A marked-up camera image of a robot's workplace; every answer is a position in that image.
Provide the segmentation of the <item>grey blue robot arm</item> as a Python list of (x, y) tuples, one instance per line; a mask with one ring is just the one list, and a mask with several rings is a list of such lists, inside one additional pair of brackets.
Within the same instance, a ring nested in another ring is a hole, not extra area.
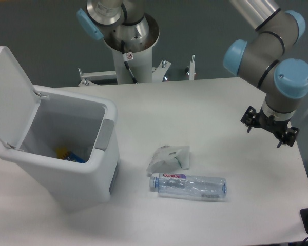
[[(280, 145), (292, 146), (299, 129), (288, 123), (308, 93), (308, 64), (282, 56), (305, 32), (305, 20), (295, 11), (283, 11), (275, 1), (232, 1), (232, 5), (258, 35), (252, 42), (233, 42), (224, 56), (224, 68), (266, 95), (260, 111), (249, 107), (241, 122), (248, 129), (272, 133)], [(88, 1), (76, 16), (91, 38), (103, 40), (111, 49), (118, 83), (164, 80), (169, 64), (152, 66), (159, 27), (144, 12), (143, 1)]]

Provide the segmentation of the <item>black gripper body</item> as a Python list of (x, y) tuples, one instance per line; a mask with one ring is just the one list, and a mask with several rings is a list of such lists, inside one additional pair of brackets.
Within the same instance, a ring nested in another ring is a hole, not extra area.
[(287, 121), (275, 121), (273, 116), (266, 116), (261, 109), (256, 120), (259, 123), (259, 127), (272, 133), (274, 136), (282, 136), (289, 130), (288, 120)]

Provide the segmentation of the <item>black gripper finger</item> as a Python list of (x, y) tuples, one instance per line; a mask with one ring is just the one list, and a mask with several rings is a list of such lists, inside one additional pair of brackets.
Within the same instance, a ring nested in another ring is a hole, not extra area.
[(249, 106), (247, 110), (245, 111), (240, 121), (246, 125), (247, 133), (249, 133), (252, 128), (259, 127), (258, 116), (259, 116), (259, 113), (252, 106)]
[(299, 134), (299, 128), (291, 127), (286, 128), (283, 132), (277, 133), (277, 139), (279, 143), (277, 144), (277, 148), (280, 148), (282, 145), (286, 145), (292, 147), (296, 142), (296, 138)]

